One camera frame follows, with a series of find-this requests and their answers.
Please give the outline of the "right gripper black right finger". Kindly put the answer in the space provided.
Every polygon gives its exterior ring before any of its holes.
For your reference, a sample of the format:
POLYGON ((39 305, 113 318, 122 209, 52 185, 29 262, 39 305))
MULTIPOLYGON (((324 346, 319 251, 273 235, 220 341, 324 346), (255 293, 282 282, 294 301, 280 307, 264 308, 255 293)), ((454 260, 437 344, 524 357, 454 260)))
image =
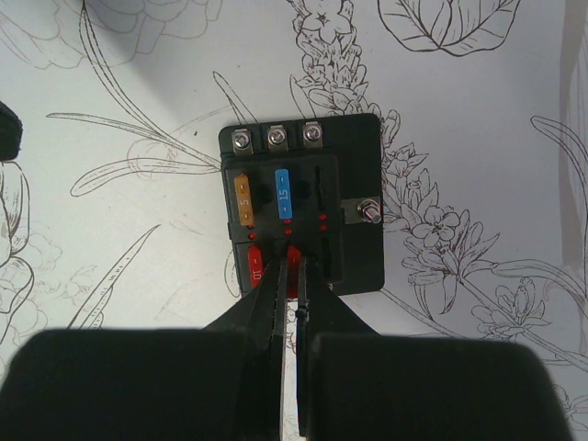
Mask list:
POLYGON ((308 440, 569 440, 548 371, 526 346, 381 335, 300 262, 297 402, 308 440))

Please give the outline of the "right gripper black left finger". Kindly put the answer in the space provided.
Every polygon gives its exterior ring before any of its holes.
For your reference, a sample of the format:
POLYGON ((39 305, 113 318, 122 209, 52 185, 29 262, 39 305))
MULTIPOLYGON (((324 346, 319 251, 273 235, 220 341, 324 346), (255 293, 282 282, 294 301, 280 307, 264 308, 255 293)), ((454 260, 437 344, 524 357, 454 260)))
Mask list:
POLYGON ((285 261, 201 329, 35 334, 1 389, 4 440, 278 440, 285 261))

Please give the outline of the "blue fuse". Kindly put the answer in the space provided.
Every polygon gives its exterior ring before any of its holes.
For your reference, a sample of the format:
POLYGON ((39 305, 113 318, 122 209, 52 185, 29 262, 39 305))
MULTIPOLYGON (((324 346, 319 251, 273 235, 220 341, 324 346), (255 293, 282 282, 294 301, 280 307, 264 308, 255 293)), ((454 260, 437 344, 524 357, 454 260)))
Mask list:
POLYGON ((293 209, 288 169, 280 168, 275 171, 275 184, 278 217, 281 220, 291 219, 293 215, 293 209))

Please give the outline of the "orange fuse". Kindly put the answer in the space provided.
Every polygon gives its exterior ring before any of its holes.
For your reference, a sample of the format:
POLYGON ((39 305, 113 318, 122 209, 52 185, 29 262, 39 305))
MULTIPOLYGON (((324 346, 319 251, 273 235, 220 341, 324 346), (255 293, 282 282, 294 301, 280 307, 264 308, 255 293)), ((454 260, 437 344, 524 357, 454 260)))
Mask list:
POLYGON ((233 183, 239 222, 243 227, 252 229, 254 227, 254 208, 248 176, 246 174, 237 175, 233 183))

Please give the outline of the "black fuse box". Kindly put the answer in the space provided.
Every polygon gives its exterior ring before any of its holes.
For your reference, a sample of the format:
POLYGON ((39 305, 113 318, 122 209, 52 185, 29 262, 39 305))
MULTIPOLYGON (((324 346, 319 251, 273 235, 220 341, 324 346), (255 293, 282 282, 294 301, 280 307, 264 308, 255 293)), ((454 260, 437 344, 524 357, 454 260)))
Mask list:
POLYGON ((266 266, 293 244, 313 259, 339 296, 385 282, 380 120, 371 113, 228 126, 218 135, 220 175, 236 279, 250 284, 247 251, 266 266), (278 217, 275 171, 289 172, 291 219, 278 217), (249 179, 254 227, 238 218, 233 180, 249 179))

